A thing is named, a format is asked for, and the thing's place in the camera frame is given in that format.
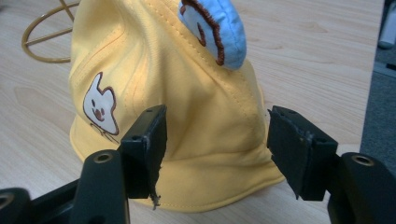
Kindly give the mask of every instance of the gray floor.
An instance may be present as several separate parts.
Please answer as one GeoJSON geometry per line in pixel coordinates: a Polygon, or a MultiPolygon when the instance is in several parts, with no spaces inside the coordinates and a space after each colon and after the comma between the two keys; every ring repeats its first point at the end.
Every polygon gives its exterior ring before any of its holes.
{"type": "Polygon", "coordinates": [[[396,70],[389,67],[395,65],[396,47],[377,49],[361,142],[361,153],[382,161],[394,176],[396,176],[396,70]]]}

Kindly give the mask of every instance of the blue patch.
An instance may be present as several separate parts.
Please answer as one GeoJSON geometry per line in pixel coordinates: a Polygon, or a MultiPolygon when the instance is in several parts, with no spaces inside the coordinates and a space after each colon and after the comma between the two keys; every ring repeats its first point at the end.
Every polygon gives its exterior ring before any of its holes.
{"type": "Polygon", "coordinates": [[[239,69],[247,55],[244,25],[228,0],[181,0],[178,17],[215,57],[216,63],[239,69]]]}

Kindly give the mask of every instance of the embroidered patch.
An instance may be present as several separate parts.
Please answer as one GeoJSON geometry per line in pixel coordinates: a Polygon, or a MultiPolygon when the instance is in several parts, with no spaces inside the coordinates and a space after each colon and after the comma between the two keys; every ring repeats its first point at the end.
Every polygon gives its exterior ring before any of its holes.
{"type": "Polygon", "coordinates": [[[178,17],[215,57],[231,70],[246,58],[247,43],[242,21],[229,0],[181,0],[178,17]]]}
{"type": "Polygon", "coordinates": [[[119,127],[114,119],[113,112],[116,109],[116,97],[113,88],[106,87],[103,90],[99,85],[103,73],[100,72],[94,78],[84,98],[83,109],[87,118],[92,122],[91,126],[97,129],[102,136],[112,142],[117,142],[111,135],[119,134],[119,127]]]}

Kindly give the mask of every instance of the wood grain surface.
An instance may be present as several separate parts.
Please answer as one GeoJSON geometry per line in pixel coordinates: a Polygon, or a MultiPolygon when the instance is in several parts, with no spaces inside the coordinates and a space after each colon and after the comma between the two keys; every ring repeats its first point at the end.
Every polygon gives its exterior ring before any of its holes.
{"type": "MultiPolygon", "coordinates": [[[[233,2],[267,107],[298,111],[339,142],[340,154],[359,151],[383,1],[233,2]]],[[[38,62],[21,49],[26,27],[59,5],[55,0],[0,2],[0,189],[26,188],[32,198],[77,179],[82,167],[68,137],[74,118],[70,63],[38,62]]],[[[65,12],[58,13],[31,37],[71,25],[65,12]]],[[[32,50],[68,56],[70,36],[32,50]]],[[[283,182],[207,213],[152,211],[132,201],[130,213],[132,223],[318,224],[330,223],[326,204],[296,201],[283,182]]]]}

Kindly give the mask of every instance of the yellow bucket hat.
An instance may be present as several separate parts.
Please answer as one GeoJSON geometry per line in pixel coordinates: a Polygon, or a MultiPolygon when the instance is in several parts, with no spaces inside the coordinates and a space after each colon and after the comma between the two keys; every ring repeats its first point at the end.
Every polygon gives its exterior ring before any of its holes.
{"type": "Polygon", "coordinates": [[[69,78],[73,148],[82,160],[117,149],[142,111],[164,104],[160,208],[203,212],[282,181],[245,55],[228,1],[82,0],[69,78]]]}

